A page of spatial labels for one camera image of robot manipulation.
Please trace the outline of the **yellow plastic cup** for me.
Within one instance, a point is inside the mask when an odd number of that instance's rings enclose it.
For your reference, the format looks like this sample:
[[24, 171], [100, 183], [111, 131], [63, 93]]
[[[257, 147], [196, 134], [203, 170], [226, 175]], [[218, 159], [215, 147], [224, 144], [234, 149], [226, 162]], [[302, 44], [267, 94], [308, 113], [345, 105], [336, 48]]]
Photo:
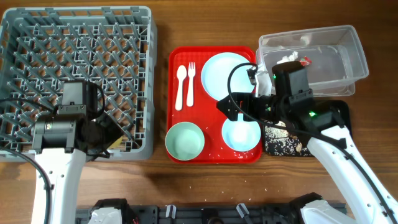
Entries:
[[119, 138], [118, 140], [113, 142], [112, 145], [109, 146], [109, 149], [114, 149], [118, 147], [122, 143], [122, 140], [123, 140], [122, 138]]

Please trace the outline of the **small light blue bowl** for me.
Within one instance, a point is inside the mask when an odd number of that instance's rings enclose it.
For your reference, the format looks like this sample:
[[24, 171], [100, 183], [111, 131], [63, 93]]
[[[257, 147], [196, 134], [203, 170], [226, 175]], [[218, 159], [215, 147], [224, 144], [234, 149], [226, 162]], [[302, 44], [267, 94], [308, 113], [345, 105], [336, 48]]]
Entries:
[[243, 118], [243, 114], [240, 113], [237, 121], [226, 119], [221, 128], [223, 141], [238, 152], [254, 149], [261, 140], [260, 125], [255, 121], [245, 121]]

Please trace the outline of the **rice and food leftovers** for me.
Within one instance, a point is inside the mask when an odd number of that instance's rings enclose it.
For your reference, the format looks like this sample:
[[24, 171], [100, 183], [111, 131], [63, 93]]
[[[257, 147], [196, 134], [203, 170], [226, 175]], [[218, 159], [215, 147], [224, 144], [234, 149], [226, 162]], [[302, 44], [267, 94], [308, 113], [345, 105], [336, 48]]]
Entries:
[[263, 148], [271, 156], [311, 156], [297, 136], [283, 129], [263, 127]]

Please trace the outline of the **large light blue plate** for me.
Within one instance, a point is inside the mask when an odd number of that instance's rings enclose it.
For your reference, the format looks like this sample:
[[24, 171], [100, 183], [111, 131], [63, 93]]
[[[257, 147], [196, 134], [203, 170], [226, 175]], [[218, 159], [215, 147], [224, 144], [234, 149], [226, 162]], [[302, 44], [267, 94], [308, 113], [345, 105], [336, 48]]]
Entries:
[[[201, 82], [205, 91], [216, 101], [228, 96], [227, 81], [232, 69], [241, 64], [249, 62], [242, 55], [225, 52], [212, 56], [205, 62], [201, 71]], [[238, 68], [231, 78], [231, 91], [252, 93], [254, 85], [251, 84], [247, 74], [250, 66]]]

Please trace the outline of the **white tissue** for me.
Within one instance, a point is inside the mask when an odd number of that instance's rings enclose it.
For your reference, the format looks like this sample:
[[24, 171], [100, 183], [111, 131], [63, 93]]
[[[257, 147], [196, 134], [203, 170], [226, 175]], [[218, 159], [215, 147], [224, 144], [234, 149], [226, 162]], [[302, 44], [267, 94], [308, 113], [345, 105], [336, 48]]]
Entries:
[[285, 63], [285, 62], [293, 62], [298, 59], [298, 52], [293, 51], [290, 55], [283, 56], [279, 61], [277, 61], [277, 64]]

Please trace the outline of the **red snack wrapper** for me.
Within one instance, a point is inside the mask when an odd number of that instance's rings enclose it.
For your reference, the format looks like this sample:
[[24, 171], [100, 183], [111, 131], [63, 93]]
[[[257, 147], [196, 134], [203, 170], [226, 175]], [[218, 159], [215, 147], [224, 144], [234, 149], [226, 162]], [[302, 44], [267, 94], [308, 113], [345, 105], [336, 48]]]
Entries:
[[306, 67], [306, 66], [308, 66], [308, 65], [311, 65], [311, 64], [312, 64], [312, 61], [311, 61], [307, 56], [305, 56], [304, 58], [301, 58], [301, 59], [300, 59], [300, 64], [301, 64], [302, 66]]

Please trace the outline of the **white plastic fork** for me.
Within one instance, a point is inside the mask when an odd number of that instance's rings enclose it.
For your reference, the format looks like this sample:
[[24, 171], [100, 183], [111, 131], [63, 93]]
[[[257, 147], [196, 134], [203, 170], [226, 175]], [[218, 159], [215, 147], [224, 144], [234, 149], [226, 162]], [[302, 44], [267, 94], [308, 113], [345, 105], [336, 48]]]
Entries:
[[187, 92], [187, 106], [192, 107], [194, 103], [194, 89], [193, 89], [193, 81], [196, 75], [196, 65], [195, 62], [190, 62], [188, 64], [188, 92]]

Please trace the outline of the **white plastic spoon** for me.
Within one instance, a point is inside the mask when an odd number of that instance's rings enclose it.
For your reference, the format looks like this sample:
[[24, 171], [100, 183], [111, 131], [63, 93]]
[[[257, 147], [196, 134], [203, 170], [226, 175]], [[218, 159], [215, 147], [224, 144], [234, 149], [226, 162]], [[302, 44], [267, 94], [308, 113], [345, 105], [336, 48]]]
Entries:
[[187, 69], [184, 65], [181, 65], [177, 69], [177, 80], [178, 80], [178, 88], [177, 88], [177, 96], [175, 101], [175, 109], [177, 111], [182, 110], [183, 106], [183, 81], [187, 76]]

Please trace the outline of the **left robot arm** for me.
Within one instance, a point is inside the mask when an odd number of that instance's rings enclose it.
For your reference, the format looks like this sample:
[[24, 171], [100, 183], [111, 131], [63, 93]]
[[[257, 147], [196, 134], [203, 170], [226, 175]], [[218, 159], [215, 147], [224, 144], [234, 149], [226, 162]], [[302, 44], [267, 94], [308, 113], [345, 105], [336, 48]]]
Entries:
[[89, 81], [67, 81], [62, 102], [35, 123], [32, 148], [38, 164], [32, 223], [74, 223], [83, 166], [123, 136], [105, 112], [104, 91]]

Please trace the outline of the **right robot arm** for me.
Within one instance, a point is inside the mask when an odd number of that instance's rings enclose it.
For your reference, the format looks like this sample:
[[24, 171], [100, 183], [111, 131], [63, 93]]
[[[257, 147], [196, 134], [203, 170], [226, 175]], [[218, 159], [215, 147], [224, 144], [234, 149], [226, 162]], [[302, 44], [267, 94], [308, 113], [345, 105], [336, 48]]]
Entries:
[[298, 137], [320, 161], [348, 203], [353, 217], [341, 213], [318, 194], [290, 203], [291, 223], [397, 223], [397, 201], [359, 153], [335, 100], [319, 101], [309, 87], [306, 68], [299, 62], [273, 66], [275, 94], [228, 91], [216, 107], [229, 120], [243, 114], [246, 121], [281, 128]]

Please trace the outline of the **black waste tray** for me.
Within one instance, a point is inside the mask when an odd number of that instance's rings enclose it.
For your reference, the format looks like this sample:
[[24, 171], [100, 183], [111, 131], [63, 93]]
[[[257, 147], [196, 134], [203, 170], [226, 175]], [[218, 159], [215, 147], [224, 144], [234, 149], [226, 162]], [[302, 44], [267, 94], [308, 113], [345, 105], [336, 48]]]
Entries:
[[[353, 137], [350, 109], [348, 104], [342, 100], [332, 100], [331, 105], [339, 111], [345, 126], [349, 130], [350, 136]], [[290, 135], [290, 133], [286, 130], [264, 126], [262, 128], [262, 133], [264, 134], [262, 138], [263, 150], [270, 156], [313, 156], [310, 151], [302, 145], [296, 136]]]

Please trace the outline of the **grey dishwasher rack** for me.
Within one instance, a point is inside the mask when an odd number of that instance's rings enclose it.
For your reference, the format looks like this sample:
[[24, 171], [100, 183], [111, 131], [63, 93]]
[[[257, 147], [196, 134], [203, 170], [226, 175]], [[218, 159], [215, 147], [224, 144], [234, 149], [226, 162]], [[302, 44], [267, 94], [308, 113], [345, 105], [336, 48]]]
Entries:
[[28, 156], [34, 124], [62, 102], [63, 85], [102, 88], [99, 105], [123, 132], [114, 161], [154, 147], [157, 27], [146, 6], [15, 7], [1, 19], [1, 146]]

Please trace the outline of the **red plastic tray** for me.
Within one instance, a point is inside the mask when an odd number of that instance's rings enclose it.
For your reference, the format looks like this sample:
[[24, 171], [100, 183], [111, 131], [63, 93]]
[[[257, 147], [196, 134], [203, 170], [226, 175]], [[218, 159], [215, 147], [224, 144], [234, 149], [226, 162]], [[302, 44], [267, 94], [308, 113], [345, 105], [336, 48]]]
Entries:
[[[169, 83], [167, 103], [167, 129], [173, 125], [188, 121], [197, 125], [205, 136], [204, 148], [198, 157], [189, 161], [180, 161], [168, 157], [179, 164], [249, 164], [256, 162], [262, 155], [262, 143], [248, 152], [232, 150], [223, 141], [221, 128], [226, 116], [216, 108], [216, 100], [209, 96], [201, 84], [201, 70], [205, 62], [212, 56], [232, 52], [242, 55], [250, 62], [255, 61], [254, 52], [245, 46], [189, 46], [177, 47], [169, 56]], [[192, 107], [183, 106], [181, 111], [175, 109], [177, 97], [177, 69], [179, 66], [188, 66], [195, 63], [196, 75], [194, 78], [194, 104]]]

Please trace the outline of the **clear plastic bin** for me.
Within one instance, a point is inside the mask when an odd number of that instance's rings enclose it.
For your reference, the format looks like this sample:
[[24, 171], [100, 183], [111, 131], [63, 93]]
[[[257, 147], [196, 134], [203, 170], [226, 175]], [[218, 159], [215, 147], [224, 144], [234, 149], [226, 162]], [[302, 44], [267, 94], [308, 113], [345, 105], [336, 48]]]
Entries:
[[350, 96], [355, 82], [369, 75], [363, 47], [351, 25], [294, 30], [262, 35], [256, 62], [264, 64], [269, 74], [283, 56], [298, 52], [307, 56], [309, 87], [317, 97]]

